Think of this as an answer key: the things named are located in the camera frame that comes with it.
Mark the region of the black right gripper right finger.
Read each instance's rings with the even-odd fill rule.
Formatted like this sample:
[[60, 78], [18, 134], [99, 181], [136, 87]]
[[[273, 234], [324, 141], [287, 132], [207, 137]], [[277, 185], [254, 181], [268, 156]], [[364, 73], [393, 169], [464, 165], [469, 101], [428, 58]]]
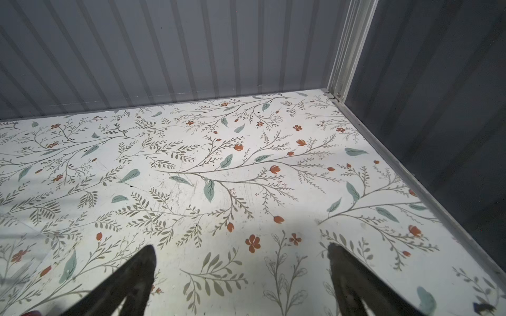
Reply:
[[328, 259], [341, 315], [422, 315], [344, 247], [330, 243]]

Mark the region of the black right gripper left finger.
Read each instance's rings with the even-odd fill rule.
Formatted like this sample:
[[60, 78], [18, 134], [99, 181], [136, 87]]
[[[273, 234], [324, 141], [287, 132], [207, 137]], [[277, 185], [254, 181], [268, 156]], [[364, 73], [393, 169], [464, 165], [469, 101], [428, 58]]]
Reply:
[[144, 315], [154, 284], [155, 248], [147, 245], [63, 315]]

